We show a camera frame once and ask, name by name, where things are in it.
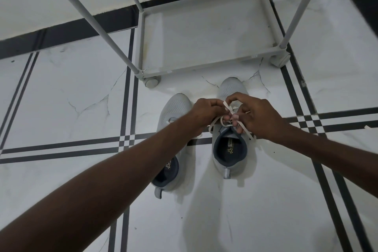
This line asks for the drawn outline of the person's right hand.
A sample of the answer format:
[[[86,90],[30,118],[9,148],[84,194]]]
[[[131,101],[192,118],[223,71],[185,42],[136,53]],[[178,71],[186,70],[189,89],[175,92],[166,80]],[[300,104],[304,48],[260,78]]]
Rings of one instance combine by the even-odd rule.
[[[232,122],[239,134],[248,131],[258,138],[279,143],[282,133],[289,126],[266,99],[236,92],[225,101],[228,105],[234,101],[241,103],[238,112],[224,116],[224,119]]]

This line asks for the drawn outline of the white shoelace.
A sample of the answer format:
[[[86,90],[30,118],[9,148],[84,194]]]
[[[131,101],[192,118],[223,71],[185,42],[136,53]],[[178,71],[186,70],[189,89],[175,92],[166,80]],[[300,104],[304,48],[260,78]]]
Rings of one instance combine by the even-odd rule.
[[[226,101],[223,101],[224,111],[228,114],[236,113],[242,102],[233,101],[230,104],[227,104]],[[209,132],[212,134],[212,146],[215,146],[216,140],[220,137],[222,133],[226,133],[226,137],[231,137],[234,139],[244,139],[246,143],[249,141],[256,141],[257,137],[249,132],[246,127],[238,121],[238,126],[243,129],[243,133],[237,134],[236,127],[233,126],[232,120],[225,120],[224,116],[216,117],[209,126]]]

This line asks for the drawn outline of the grey metal shelf rack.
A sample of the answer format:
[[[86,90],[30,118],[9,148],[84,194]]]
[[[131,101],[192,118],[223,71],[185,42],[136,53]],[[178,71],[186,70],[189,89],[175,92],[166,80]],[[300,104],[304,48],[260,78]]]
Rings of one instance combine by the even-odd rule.
[[[180,0],[138,10],[135,63],[79,0],[68,0],[135,76],[144,78],[266,60],[282,51],[310,0],[301,0],[285,35],[269,0]]]

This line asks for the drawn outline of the person's right forearm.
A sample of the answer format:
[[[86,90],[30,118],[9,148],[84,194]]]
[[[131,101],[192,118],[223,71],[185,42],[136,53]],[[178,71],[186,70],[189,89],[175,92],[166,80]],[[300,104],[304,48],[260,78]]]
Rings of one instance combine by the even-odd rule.
[[[378,198],[378,154],[285,125],[275,141],[328,168]]]

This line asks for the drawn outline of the person's left hand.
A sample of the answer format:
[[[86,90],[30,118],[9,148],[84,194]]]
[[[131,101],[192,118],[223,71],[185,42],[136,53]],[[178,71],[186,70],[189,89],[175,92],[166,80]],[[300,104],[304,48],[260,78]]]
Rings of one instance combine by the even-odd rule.
[[[196,101],[196,103],[193,105],[191,111],[189,111],[188,119],[189,119],[189,125],[191,125],[194,128],[194,137],[197,137],[201,135],[202,131],[205,127],[209,126],[209,115],[208,115],[208,109],[209,109],[209,98],[200,98]],[[231,119],[231,114],[228,116],[224,116],[225,120]]]

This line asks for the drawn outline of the grey sneaker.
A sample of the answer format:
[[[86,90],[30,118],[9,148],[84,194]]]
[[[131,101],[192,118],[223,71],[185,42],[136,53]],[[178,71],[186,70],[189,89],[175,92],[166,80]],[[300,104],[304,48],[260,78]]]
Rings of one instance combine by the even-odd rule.
[[[236,92],[248,93],[238,78],[230,77],[225,79],[220,85],[217,98],[225,101],[228,96]],[[250,143],[252,141],[246,143],[241,138],[226,137],[225,132],[216,140],[215,146],[212,146],[213,161],[224,179],[230,179],[243,172]]]
[[[192,107],[193,103],[185,94],[175,94],[161,111],[156,133],[187,114]],[[185,145],[153,178],[151,184],[154,186],[154,195],[157,199],[161,199],[164,192],[172,193],[182,184],[186,174],[187,158],[187,145]]]

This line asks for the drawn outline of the grey caster wheel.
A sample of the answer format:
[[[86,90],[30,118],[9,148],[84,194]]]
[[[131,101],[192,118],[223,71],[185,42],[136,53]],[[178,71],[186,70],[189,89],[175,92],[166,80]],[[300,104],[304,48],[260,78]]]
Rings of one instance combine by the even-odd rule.
[[[270,64],[272,64],[273,66],[277,68],[282,68],[286,65],[286,63],[290,60],[290,58],[291,58],[291,54],[285,50],[277,55],[271,56],[269,59],[269,62]]]
[[[154,76],[154,77],[148,77],[144,78],[143,82],[145,87],[148,89],[153,89],[155,88],[161,81],[161,76]]]

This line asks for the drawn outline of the person's left forearm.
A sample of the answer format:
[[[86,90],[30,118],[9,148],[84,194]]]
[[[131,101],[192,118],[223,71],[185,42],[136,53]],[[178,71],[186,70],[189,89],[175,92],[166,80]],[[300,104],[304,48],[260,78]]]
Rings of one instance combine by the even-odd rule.
[[[187,114],[83,171],[0,231],[0,252],[83,252],[203,127]]]

